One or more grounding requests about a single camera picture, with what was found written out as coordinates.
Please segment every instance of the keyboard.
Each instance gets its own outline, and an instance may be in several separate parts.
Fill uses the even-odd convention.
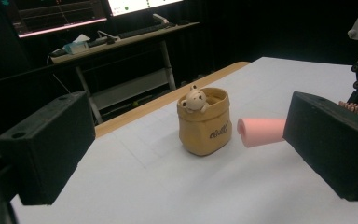
[[[121,33],[118,35],[118,37],[120,37],[120,39],[125,39],[128,37],[132,37],[132,36],[136,36],[136,35],[143,35],[143,34],[147,34],[147,33],[152,33],[155,32],[157,30],[161,30],[161,29],[167,29],[170,27],[174,27],[176,26],[176,24],[174,23],[163,23],[163,24],[158,24],[158,25],[154,25],[154,26],[149,26],[149,27],[145,27],[145,28],[141,28],[139,30],[133,30],[133,31],[128,31],[125,33]]]
[[[89,45],[89,48],[94,48],[102,44],[106,44],[106,42],[107,42],[107,38],[101,38],[101,39],[96,39],[94,41],[87,42],[87,45]]]

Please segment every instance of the tan fabric basket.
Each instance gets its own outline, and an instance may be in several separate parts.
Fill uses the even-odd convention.
[[[198,156],[206,156],[224,146],[231,138],[229,100],[226,91],[218,88],[201,89],[210,105],[204,113],[188,113],[181,105],[186,96],[177,102],[179,138],[185,148]]]

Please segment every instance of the white surface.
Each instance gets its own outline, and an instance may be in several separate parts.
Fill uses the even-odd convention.
[[[293,91],[346,101],[348,65],[261,58],[211,84],[239,118],[286,118]],[[358,223],[286,142],[246,148],[232,139],[207,157],[178,138],[176,102],[97,139],[51,206],[12,201],[27,223]]]

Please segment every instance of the monitor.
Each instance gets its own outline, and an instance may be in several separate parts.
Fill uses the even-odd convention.
[[[183,0],[107,0],[112,17],[151,7],[159,7]]]
[[[19,38],[106,21],[102,0],[1,0]]]

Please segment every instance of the black block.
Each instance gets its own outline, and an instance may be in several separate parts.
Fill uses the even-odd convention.
[[[295,92],[283,138],[339,197],[358,201],[358,115]]]
[[[94,139],[84,91],[55,99],[0,135],[0,153],[21,179],[22,203],[53,204]]]

